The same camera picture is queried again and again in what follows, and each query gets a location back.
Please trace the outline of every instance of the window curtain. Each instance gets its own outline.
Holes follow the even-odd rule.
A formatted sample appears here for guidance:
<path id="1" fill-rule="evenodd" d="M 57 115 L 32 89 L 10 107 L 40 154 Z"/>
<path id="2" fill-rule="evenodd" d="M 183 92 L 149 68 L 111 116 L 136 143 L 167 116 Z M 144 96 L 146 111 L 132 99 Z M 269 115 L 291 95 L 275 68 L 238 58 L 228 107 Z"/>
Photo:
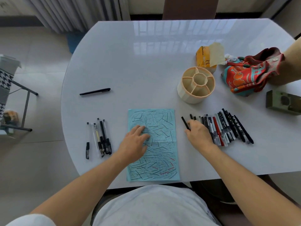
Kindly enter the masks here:
<path id="1" fill-rule="evenodd" d="M 86 32 L 96 22 L 130 20 L 128 0 L 24 0 L 57 33 Z"/>

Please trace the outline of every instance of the yellow tissue package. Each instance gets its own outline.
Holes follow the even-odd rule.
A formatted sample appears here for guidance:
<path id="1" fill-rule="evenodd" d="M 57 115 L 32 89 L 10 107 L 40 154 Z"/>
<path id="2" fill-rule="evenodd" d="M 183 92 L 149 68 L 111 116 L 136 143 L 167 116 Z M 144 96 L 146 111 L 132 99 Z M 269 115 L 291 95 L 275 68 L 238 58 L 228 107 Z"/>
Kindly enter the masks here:
<path id="1" fill-rule="evenodd" d="M 217 64 L 225 64 L 224 47 L 214 42 L 209 46 L 201 46 L 196 52 L 197 66 L 214 73 Z"/>

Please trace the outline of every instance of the white table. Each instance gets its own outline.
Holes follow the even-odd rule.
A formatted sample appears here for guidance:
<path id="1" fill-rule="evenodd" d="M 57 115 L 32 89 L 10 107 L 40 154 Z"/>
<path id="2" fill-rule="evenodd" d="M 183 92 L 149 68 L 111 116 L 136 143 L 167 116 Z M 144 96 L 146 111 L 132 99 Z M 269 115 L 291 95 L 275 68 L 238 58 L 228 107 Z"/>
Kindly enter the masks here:
<path id="1" fill-rule="evenodd" d="M 190 105 L 179 98 L 177 84 L 195 66 L 195 52 L 214 41 L 222 43 L 225 53 L 246 56 L 269 47 L 284 51 L 294 39 L 269 19 L 98 22 L 77 46 L 63 82 L 63 132 L 78 173 L 109 157 L 98 157 L 91 137 L 90 159 L 85 159 L 86 122 L 107 121 L 115 152 L 127 132 L 128 109 L 134 108 L 175 109 L 183 182 L 219 176 L 188 142 L 181 116 L 214 114 L 222 108 L 237 115 L 255 142 L 236 140 L 223 148 L 229 156 L 257 175 L 301 171 L 301 117 L 265 108 L 265 93 L 275 87 L 267 85 L 247 98 L 236 96 L 218 69 L 215 90 L 203 102 Z M 109 93 L 79 95 L 107 87 Z M 301 82 L 280 89 L 301 95 Z M 109 188 L 155 183 L 127 182 L 123 170 Z"/>

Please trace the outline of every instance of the hand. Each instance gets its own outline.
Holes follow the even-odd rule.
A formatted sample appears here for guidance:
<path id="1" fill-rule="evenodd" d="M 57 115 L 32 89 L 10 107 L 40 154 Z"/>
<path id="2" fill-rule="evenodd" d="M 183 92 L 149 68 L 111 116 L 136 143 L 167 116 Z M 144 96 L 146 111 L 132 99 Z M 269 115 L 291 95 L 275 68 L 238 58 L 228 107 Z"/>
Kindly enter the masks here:
<path id="1" fill-rule="evenodd" d="M 188 140 L 195 149 L 202 154 L 205 150 L 210 149 L 214 143 L 208 129 L 199 121 L 189 120 L 190 130 L 185 129 Z"/>
<path id="2" fill-rule="evenodd" d="M 117 153 L 121 160 L 125 160 L 127 165 L 140 159 L 146 152 L 147 146 L 142 146 L 143 142 L 150 137 L 149 134 L 143 134 L 145 126 L 136 125 L 124 137 L 119 145 Z"/>

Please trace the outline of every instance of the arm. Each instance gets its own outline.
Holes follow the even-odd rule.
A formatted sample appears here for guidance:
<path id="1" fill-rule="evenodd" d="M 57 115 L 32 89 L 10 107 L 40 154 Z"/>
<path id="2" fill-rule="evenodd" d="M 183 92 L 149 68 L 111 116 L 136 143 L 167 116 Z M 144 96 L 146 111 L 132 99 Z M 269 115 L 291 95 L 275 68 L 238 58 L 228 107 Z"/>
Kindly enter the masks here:
<path id="1" fill-rule="evenodd" d="M 301 209 L 213 144 L 207 128 L 190 120 L 185 130 L 191 144 L 219 174 L 232 197 L 254 226 L 301 224 Z"/>
<path id="2" fill-rule="evenodd" d="M 134 127 L 109 159 L 72 181 L 31 213 L 49 217 L 56 226 L 81 226 L 116 176 L 144 155 L 147 146 L 142 144 L 149 138 L 148 134 L 140 136 L 144 128 Z"/>

